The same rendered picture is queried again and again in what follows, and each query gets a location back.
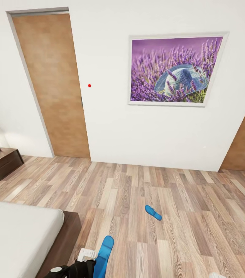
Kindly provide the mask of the sandal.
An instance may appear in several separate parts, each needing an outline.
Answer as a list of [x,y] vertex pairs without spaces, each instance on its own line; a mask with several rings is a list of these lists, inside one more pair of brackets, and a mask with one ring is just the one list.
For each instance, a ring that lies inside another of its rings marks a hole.
[[154,216],[157,220],[162,220],[162,216],[160,216],[151,206],[146,205],[145,210],[146,210],[147,213]]
[[98,253],[98,257],[95,259],[93,278],[105,278],[106,267],[108,259],[113,249],[114,239],[111,236],[105,236],[101,248]]

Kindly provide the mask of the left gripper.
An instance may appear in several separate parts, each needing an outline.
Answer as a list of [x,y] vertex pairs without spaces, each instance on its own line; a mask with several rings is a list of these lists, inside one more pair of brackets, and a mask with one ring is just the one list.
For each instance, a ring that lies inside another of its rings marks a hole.
[[73,265],[76,268],[77,278],[93,278],[95,264],[96,260],[80,262],[78,259],[76,259]]

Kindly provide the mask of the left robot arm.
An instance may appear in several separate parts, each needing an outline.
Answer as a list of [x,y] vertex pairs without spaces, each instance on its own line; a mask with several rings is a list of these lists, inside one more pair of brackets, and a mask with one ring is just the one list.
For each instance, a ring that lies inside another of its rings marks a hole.
[[87,260],[85,257],[96,259],[98,253],[91,249],[81,248],[78,258],[71,266],[53,268],[43,278],[93,278],[96,260]]

